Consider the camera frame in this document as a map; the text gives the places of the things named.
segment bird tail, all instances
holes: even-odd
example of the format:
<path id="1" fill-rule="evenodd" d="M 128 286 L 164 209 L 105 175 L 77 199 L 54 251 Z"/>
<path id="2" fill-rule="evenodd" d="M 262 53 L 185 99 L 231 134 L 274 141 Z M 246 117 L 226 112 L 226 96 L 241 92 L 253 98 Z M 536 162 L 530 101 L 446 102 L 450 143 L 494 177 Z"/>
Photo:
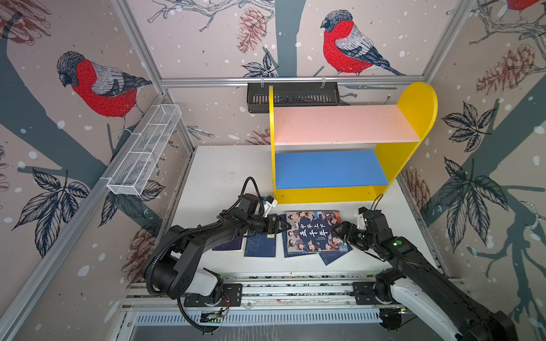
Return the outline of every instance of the bird tail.
<path id="1" fill-rule="evenodd" d="M 405 74 L 396 71 L 395 69 L 391 68 L 390 66 L 383 66 L 382 68 L 387 70 L 388 72 L 391 72 L 391 73 L 395 74 L 396 76 L 405 76 Z"/>

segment wallpaper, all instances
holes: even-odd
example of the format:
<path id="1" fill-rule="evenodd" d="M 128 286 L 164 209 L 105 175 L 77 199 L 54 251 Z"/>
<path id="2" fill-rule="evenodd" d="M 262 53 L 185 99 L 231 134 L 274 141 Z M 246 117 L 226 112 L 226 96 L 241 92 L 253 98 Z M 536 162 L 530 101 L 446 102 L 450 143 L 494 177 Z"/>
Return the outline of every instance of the wallpaper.
<path id="1" fill-rule="evenodd" d="M 104 198 L 16 340 L 106 340 L 170 214 L 188 154 L 173 134 L 142 196 Z"/>
<path id="2" fill-rule="evenodd" d="M 457 0 L 131 0 L 163 78 L 418 75 Z"/>
<path id="3" fill-rule="evenodd" d="M 0 8 L 3 314 L 156 93 L 109 1 Z"/>
<path id="4" fill-rule="evenodd" d="M 438 120 L 403 171 L 472 295 L 546 340 L 545 7 L 479 0 L 432 81 Z"/>
<path id="5" fill-rule="evenodd" d="M 342 105 L 396 104 L 406 86 L 342 86 Z M 249 113 L 246 87 L 176 88 L 169 93 L 180 106 L 194 145 L 268 145 L 268 113 Z"/>

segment white wire basket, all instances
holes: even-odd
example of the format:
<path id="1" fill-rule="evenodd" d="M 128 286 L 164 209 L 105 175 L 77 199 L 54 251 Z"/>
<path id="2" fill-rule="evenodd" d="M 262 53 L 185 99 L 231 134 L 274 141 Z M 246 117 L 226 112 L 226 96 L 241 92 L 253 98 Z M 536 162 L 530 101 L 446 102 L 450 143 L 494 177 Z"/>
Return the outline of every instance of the white wire basket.
<path id="1" fill-rule="evenodd" d="M 178 105 L 158 105 L 108 182 L 114 194 L 142 194 L 181 116 Z"/>

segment black metal basket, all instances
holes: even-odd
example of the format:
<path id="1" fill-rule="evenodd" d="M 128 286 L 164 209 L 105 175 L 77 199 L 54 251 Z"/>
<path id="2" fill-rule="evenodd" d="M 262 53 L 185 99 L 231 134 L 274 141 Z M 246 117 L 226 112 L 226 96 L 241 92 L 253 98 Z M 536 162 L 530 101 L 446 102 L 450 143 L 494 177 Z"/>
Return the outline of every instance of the black metal basket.
<path id="1" fill-rule="evenodd" d="M 275 106 L 323 106 L 339 105 L 340 92 L 337 82 L 302 83 L 249 83 L 246 103 L 251 113 L 269 112 L 269 86 L 273 85 L 273 104 Z"/>

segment blue shelf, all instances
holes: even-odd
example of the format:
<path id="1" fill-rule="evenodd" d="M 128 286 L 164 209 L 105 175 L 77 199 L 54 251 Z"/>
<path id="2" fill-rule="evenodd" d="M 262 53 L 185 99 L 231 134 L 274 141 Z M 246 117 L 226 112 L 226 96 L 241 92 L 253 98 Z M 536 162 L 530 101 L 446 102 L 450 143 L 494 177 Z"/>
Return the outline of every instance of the blue shelf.
<path id="1" fill-rule="evenodd" d="M 277 189 L 386 186 L 374 151 L 275 154 Z"/>

